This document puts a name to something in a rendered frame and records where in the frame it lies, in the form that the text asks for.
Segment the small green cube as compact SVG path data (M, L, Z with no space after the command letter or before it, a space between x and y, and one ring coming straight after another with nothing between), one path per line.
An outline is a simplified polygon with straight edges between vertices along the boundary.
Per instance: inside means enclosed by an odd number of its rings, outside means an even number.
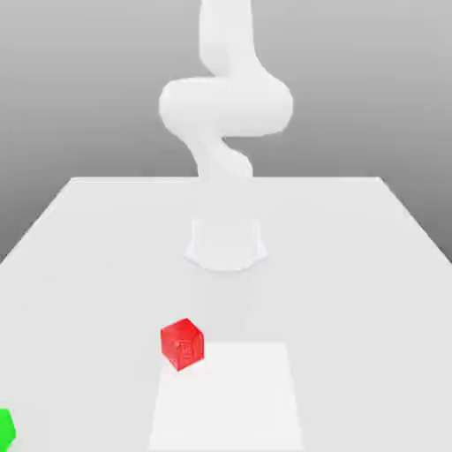
M16 439L16 428L8 409L0 408L0 452L8 452Z

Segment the small red cube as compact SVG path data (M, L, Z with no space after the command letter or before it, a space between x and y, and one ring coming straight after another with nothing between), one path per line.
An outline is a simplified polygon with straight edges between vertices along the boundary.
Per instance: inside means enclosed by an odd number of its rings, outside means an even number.
M162 355L180 372L205 357L204 335L190 319L161 329Z

